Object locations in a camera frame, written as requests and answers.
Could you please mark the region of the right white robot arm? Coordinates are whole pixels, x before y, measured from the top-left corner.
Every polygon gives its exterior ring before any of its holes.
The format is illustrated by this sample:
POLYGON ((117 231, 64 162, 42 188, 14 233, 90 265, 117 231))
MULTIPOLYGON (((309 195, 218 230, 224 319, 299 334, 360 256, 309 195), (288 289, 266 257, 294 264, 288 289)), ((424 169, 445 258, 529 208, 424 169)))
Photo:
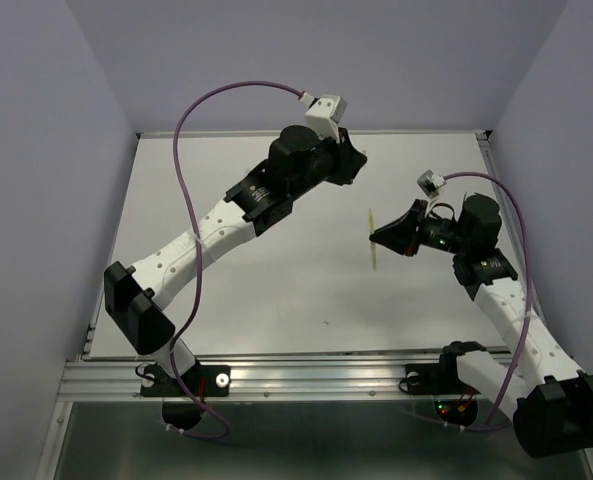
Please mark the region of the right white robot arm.
POLYGON ((593 448, 593 374, 558 344, 527 304, 516 270, 498 248, 498 203, 485 195, 464 199, 458 216, 439 217, 417 199, 400 218, 370 233, 372 243, 412 257, 425 246, 452 254, 458 283, 487 316, 516 369, 498 363, 476 341, 445 346, 435 364, 407 380, 411 394, 457 394, 472 388, 511 421, 532 458, 593 448))

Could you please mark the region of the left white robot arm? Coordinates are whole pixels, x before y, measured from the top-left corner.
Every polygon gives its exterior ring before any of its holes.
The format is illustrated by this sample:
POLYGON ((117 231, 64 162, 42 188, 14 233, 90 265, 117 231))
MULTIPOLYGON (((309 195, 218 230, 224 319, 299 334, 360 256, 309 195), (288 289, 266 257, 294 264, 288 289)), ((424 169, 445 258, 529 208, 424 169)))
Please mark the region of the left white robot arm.
POLYGON ((202 219, 192 218, 187 232, 130 266, 116 261, 106 268, 107 314, 136 353, 162 369, 167 386, 191 392, 198 361, 165 309, 190 282, 200 284, 218 259, 289 216, 303 195, 322 183, 352 184, 366 163, 344 128, 325 138, 305 126, 284 128, 267 157, 202 219))

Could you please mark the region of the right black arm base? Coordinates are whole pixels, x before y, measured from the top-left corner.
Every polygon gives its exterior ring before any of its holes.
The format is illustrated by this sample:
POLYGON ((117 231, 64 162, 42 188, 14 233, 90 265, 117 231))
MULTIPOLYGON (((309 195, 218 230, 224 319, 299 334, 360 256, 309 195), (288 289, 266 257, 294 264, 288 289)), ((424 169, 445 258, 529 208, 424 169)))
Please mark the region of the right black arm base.
POLYGON ((404 376, 398 388, 412 396, 458 395, 456 400, 435 400, 434 410, 438 420, 448 428, 470 432, 485 432, 488 427, 476 427, 479 408, 476 400, 478 391, 463 383, 457 374, 457 359, 471 352, 486 352, 487 349, 475 341, 454 341, 444 346, 438 360, 433 363, 408 363, 404 365, 404 376))

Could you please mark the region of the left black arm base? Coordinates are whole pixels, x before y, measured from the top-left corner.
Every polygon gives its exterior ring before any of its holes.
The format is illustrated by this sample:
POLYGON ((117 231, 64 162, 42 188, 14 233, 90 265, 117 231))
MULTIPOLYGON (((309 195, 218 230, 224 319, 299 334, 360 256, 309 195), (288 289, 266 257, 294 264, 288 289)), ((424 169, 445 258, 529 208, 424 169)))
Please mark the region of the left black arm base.
MULTIPOLYGON (((141 363, 135 367, 141 381, 140 395, 160 399, 162 419, 182 433, 191 432, 203 419, 205 411, 190 399, 174 376, 158 364, 141 363)), ((184 385, 201 402, 229 395, 231 368, 228 365, 198 364, 181 377, 184 385)))

